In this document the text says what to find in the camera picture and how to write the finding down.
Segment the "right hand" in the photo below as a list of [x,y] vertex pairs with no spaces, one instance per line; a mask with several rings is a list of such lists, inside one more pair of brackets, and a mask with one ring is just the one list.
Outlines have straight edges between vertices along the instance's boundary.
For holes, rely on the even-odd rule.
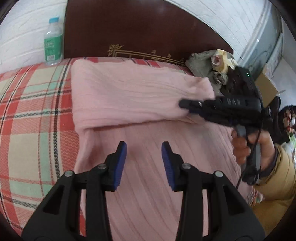
[[[255,144],[257,134],[258,132],[248,135],[248,140],[251,144]],[[242,166],[251,154],[251,149],[247,146],[247,140],[244,137],[238,137],[237,132],[232,131],[231,143],[234,148],[233,154],[236,162]],[[275,167],[278,154],[268,131],[260,133],[258,143],[261,145],[261,172],[270,173]]]

